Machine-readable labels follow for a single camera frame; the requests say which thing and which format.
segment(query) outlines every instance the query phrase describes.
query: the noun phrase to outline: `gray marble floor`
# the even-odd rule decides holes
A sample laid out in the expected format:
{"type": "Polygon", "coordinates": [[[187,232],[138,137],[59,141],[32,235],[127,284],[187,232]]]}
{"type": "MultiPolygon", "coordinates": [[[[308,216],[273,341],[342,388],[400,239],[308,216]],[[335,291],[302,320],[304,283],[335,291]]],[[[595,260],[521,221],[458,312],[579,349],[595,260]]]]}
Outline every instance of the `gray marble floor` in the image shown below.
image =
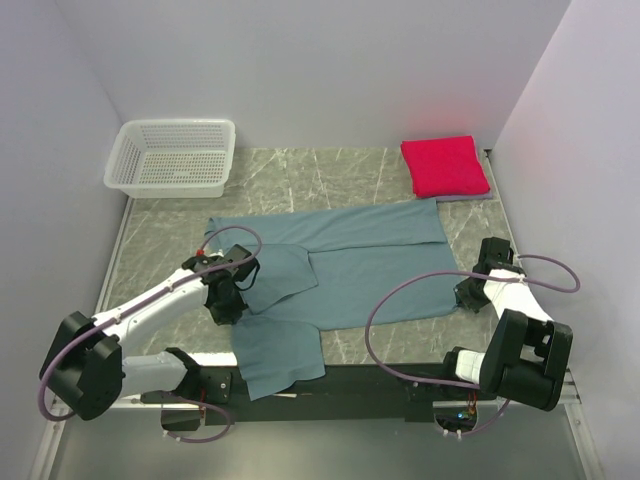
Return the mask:
{"type": "MultiPolygon", "coordinates": [[[[490,182],[493,175],[482,160],[490,182]]],[[[510,238],[497,196],[492,200],[440,203],[438,210],[458,266],[470,269],[480,241],[510,238]]],[[[201,243],[209,217],[283,213],[413,199],[399,149],[240,149],[219,199],[136,200],[109,279],[109,308],[164,280],[201,243]]],[[[442,318],[374,327],[373,346],[391,363],[433,362],[456,345],[486,349],[497,318],[459,310],[442,318]]],[[[329,364],[367,363],[363,329],[322,333],[329,364]]],[[[140,345],[137,354],[176,346],[190,353],[230,352],[230,330],[216,326],[205,309],[184,315],[140,345]]]]}

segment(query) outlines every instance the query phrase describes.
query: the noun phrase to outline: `red towel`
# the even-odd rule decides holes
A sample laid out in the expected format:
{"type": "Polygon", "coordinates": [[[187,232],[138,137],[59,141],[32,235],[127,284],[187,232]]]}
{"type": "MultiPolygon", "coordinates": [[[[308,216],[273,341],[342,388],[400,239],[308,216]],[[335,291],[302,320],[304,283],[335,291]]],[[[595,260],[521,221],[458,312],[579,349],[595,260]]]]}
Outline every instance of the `red towel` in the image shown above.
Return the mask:
{"type": "Polygon", "coordinates": [[[471,136],[402,142],[401,149],[418,197],[489,191],[471,136]]]}

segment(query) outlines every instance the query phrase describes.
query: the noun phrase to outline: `laundry basket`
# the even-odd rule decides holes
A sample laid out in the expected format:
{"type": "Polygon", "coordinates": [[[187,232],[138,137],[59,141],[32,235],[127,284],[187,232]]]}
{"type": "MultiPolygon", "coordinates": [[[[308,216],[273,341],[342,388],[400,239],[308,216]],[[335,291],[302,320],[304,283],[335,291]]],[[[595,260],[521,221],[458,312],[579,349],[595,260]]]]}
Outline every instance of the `laundry basket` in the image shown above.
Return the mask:
{"type": "Polygon", "coordinates": [[[235,147],[229,120],[135,120],[125,123],[104,183],[133,198],[220,197],[235,147]]]}

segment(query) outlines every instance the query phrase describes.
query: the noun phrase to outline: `purple cable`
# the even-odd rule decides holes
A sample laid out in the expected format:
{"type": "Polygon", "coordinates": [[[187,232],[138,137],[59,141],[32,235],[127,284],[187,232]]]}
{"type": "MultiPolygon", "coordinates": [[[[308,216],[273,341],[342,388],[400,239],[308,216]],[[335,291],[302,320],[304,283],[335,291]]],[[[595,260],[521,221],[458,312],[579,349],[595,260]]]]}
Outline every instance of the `purple cable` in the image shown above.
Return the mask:
{"type": "MultiPolygon", "coordinates": [[[[228,227],[224,227],[224,228],[221,228],[219,230],[216,230],[215,232],[213,232],[211,235],[209,235],[207,237],[207,239],[204,241],[204,243],[202,244],[200,249],[204,249],[207,246],[207,244],[211,241],[211,239],[213,237],[215,237],[216,235],[224,232],[225,230],[230,230],[230,229],[244,230],[246,232],[249,232],[251,235],[253,235],[256,238],[257,242],[258,242],[255,252],[253,252],[247,258],[245,258],[243,260],[240,260],[239,262],[227,263],[227,264],[224,264],[224,265],[215,265],[213,267],[207,268],[206,270],[202,270],[200,272],[196,272],[196,273],[193,273],[192,275],[187,275],[186,277],[183,277],[183,278],[181,278],[179,280],[176,280],[170,287],[169,286],[164,287],[163,289],[158,290],[156,293],[154,293],[150,297],[148,297],[148,298],[146,298],[144,300],[141,300],[140,303],[132,305],[128,309],[122,311],[120,313],[120,320],[118,320],[115,317],[110,318],[109,320],[106,320],[105,322],[101,323],[100,325],[96,325],[95,327],[93,327],[90,330],[86,331],[85,333],[83,333],[79,337],[74,338],[71,342],[69,342],[69,344],[67,344],[62,350],[60,350],[60,353],[58,353],[53,358],[53,360],[51,361],[51,363],[49,364],[49,366],[45,370],[44,374],[42,375],[42,380],[40,381],[40,386],[38,388],[38,410],[40,410],[40,413],[42,414],[42,416],[44,418],[46,418],[47,420],[52,421],[52,422],[62,422],[64,420],[68,420],[69,418],[71,418],[71,417],[73,417],[75,415],[74,412],[70,412],[70,413],[68,413],[66,415],[60,415],[60,416],[53,415],[47,409],[47,405],[45,403],[45,393],[46,393],[46,390],[47,390],[47,385],[49,384],[49,380],[51,380],[51,376],[53,375],[53,372],[55,371],[56,367],[60,364],[62,359],[71,350],[76,348],[78,345],[80,345],[82,342],[84,342],[87,338],[91,337],[92,335],[95,335],[96,333],[98,333],[98,332],[100,332],[102,330],[105,330],[105,329],[109,328],[112,325],[115,325],[118,321],[122,321],[125,318],[133,315],[134,313],[139,312],[140,310],[142,310],[143,308],[147,307],[148,305],[151,305],[153,302],[155,302],[156,300],[162,298],[164,295],[166,295],[167,293],[171,292],[175,288],[178,288],[178,287],[184,285],[185,283],[190,282],[191,280],[195,280],[197,278],[200,278],[200,277],[202,277],[204,275],[207,275],[208,273],[217,272],[218,270],[224,270],[224,269],[227,269],[227,268],[233,268],[233,267],[237,267],[237,266],[243,265],[245,263],[250,262],[254,258],[256,258],[256,255],[258,255],[258,253],[260,253],[260,250],[262,249],[262,239],[260,238],[260,236],[253,229],[248,228],[248,227],[243,227],[243,226],[240,226],[240,225],[230,225],[228,227]]],[[[197,441],[196,440],[185,439],[184,440],[185,442],[187,442],[187,440],[189,440],[187,443],[206,443],[206,442],[210,442],[210,441],[213,441],[213,440],[217,440],[222,435],[227,433],[229,431],[229,429],[231,428],[231,425],[233,424],[233,421],[231,419],[231,415],[229,415],[229,413],[226,410],[224,410],[224,409],[222,409],[220,407],[217,407],[215,405],[210,405],[210,404],[200,403],[200,402],[194,402],[192,400],[186,400],[186,399],[184,399],[182,397],[178,397],[178,398],[180,398],[181,400],[185,401],[186,403],[193,403],[193,404],[196,404],[196,405],[199,405],[199,406],[211,409],[211,410],[215,410],[216,412],[221,413],[227,419],[226,427],[218,435],[215,435],[215,436],[213,436],[211,438],[199,439],[197,441]]]]}
{"type": "MultiPolygon", "coordinates": [[[[519,255],[519,258],[534,258],[534,259],[545,260],[547,262],[554,263],[555,265],[562,267],[564,270],[566,270],[569,273],[569,275],[571,275],[571,277],[573,277],[573,280],[575,281],[575,286],[571,288],[558,287],[556,285],[551,285],[546,282],[541,282],[539,280],[534,280],[532,278],[526,278],[526,277],[523,279],[524,282],[532,285],[539,285],[541,287],[545,287],[545,288],[555,290],[557,292],[562,292],[562,293],[575,293],[578,290],[580,290],[581,284],[580,284],[580,279],[578,278],[578,275],[568,265],[565,265],[559,260],[556,260],[550,257],[545,257],[544,255],[519,255]]],[[[389,300],[393,295],[398,293],[403,288],[406,288],[409,285],[412,285],[413,283],[419,280],[423,280],[425,278],[430,278],[430,277],[443,276],[443,275],[456,275],[456,276],[464,275],[467,277],[478,278],[480,280],[491,280],[491,281],[502,282],[502,283],[519,283],[521,281],[519,278],[492,277],[490,275],[483,275],[481,273],[464,272],[464,271],[458,271],[458,270],[440,270],[436,272],[430,272],[430,273],[424,273],[422,275],[418,275],[417,277],[413,277],[407,280],[406,282],[401,283],[400,285],[395,287],[393,290],[387,293],[384,297],[382,297],[382,299],[376,304],[376,306],[373,308],[373,310],[369,314],[369,318],[367,319],[367,324],[364,327],[364,343],[367,347],[367,351],[369,352],[369,356],[380,368],[382,368],[385,372],[395,377],[401,378],[402,380],[407,380],[409,382],[417,382],[417,383],[430,383],[435,385],[450,385],[453,387],[479,390],[480,386],[474,383],[459,382],[455,380],[445,380],[441,378],[416,377],[414,375],[407,375],[406,373],[402,373],[402,372],[399,372],[398,370],[394,370],[393,368],[386,365],[382,360],[380,360],[377,357],[377,355],[373,351],[373,347],[371,346],[370,336],[371,336],[371,325],[373,324],[373,318],[375,317],[376,313],[378,313],[378,310],[380,310],[382,305],[386,303],[387,300],[389,300]]],[[[509,401],[507,400],[505,404],[502,406],[502,408],[498,410],[496,415],[494,415],[489,421],[487,421],[484,425],[478,427],[477,429],[472,430],[471,432],[466,432],[466,435],[471,434],[472,432],[482,431],[487,426],[494,423],[495,420],[502,414],[504,409],[506,409],[508,404],[509,404],[509,401]]]]}

